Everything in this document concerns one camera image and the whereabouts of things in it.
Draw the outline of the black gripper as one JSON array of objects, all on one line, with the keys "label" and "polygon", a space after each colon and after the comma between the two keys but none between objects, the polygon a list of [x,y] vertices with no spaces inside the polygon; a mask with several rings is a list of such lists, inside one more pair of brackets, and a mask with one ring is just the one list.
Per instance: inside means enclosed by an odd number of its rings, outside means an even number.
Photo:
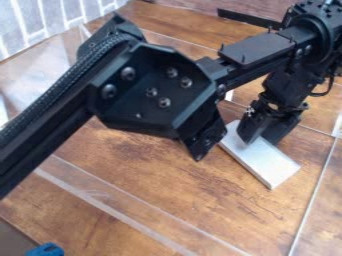
[{"label": "black gripper", "polygon": [[306,98],[324,82],[324,71],[302,64],[282,67],[269,74],[263,92],[250,103],[237,128],[246,144],[261,135],[273,145],[281,142],[301,122],[301,115],[309,108]]}]

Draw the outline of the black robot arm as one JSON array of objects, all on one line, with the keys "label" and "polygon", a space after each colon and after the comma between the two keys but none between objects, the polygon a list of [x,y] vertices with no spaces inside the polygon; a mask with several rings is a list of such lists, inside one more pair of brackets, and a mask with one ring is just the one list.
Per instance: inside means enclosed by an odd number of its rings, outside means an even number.
[{"label": "black robot arm", "polygon": [[342,0],[302,0],[278,28],[189,58],[150,43],[116,15],[78,49],[76,62],[0,129],[0,199],[91,118],[116,130],[178,140],[202,160],[227,133],[218,104],[262,78],[238,135],[279,143],[301,121],[317,86],[342,76]]}]

